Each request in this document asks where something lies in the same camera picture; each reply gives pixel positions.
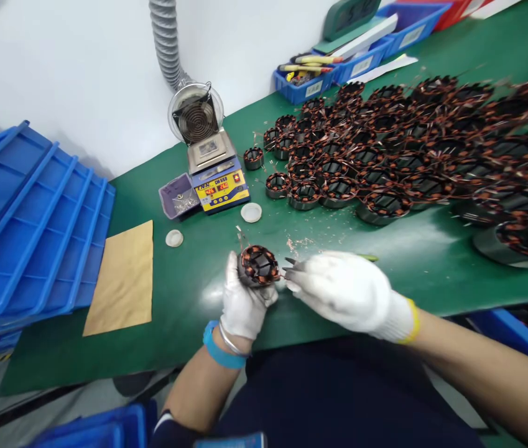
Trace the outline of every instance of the workbench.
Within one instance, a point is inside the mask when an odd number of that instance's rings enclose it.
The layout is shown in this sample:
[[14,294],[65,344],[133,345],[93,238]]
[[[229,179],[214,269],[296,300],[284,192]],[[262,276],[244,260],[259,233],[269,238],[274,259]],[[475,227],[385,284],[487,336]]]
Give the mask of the workbench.
[[[364,98],[383,85],[414,86],[436,75],[460,75],[462,83],[505,78],[509,83],[523,82],[528,79],[528,0],[485,21],[467,19],[430,36],[407,54],[419,62],[369,82]],[[335,92],[336,87],[325,96]],[[242,154],[253,146],[254,131],[263,133],[277,117],[296,111],[274,93],[226,117],[224,126]],[[285,200],[273,201],[264,195],[263,182],[274,172],[270,161],[277,162],[267,157],[265,172],[246,172],[252,201],[263,209],[261,220],[254,224],[241,219],[241,207],[213,216],[201,212],[182,223],[164,216],[158,188],[187,171],[184,144],[114,179],[117,196],[109,234],[154,221],[152,322],[85,338],[81,334],[87,309],[34,324],[23,332],[0,394],[163,369],[188,361],[201,345],[207,322],[221,314],[226,257],[230,250],[239,251],[236,225],[251,244],[265,246],[279,260],[285,256],[304,259],[324,249],[378,256],[377,265],[395,290],[438,315],[528,302],[528,269],[510,268],[479,255],[470,241],[477,229],[453,218],[449,206],[411,213],[383,228],[359,220],[354,205],[298,212]],[[285,171],[284,162],[276,167]],[[185,237],[178,248],[170,248],[164,241],[174,228]],[[254,349],[345,333],[284,289],[268,311]]]

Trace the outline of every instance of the blue wristband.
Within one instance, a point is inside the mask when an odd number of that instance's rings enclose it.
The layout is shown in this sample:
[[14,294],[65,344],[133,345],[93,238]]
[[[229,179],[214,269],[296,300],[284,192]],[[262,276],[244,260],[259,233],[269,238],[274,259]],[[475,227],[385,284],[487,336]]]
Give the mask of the blue wristband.
[[245,366],[245,358],[226,353],[222,348],[216,345],[216,342],[214,342],[212,331],[214,331],[217,325],[217,320],[211,320],[203,332],[203,344],[208,349],[208,353],[214,358],[214,361],[222,367],[234,369],[243,368]]

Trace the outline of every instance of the white wall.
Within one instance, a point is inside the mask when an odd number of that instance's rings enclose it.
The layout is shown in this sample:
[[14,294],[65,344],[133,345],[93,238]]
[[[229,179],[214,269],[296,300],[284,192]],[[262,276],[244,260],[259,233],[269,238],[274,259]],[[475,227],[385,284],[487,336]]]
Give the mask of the white wall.
[[[235,112],[273,90],[276,65],[320,40],[335,1],[180,0],[183,67]],[[116,177],[177,142],[171,97],[147,0],[0,2],[0,128],[28,119]]]

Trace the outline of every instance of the fan grille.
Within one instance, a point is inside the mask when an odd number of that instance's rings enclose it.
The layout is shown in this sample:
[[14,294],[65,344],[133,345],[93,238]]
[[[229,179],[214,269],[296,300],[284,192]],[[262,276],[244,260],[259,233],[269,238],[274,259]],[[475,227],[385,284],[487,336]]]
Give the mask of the fan grille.
[[196,101],[181,111],[178,128],[186,141],[202,141],[218,130],[214,107],[205,101]]

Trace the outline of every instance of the glove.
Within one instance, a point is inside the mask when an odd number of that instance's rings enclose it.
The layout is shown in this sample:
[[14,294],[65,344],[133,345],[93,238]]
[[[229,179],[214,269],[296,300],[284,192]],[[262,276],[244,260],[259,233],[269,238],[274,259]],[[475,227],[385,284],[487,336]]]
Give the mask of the glove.
[[267,308],[278,300],[278,292],[274,285],[248,288],[239,280],[237,265],[237,254],[230,252],[220,322],[227,333],[254,340],[262,329]]
[[286,278],[295,297],[348,330],[401,343],[419,330],[415,304],[359,255],[325,251],[287,269]]

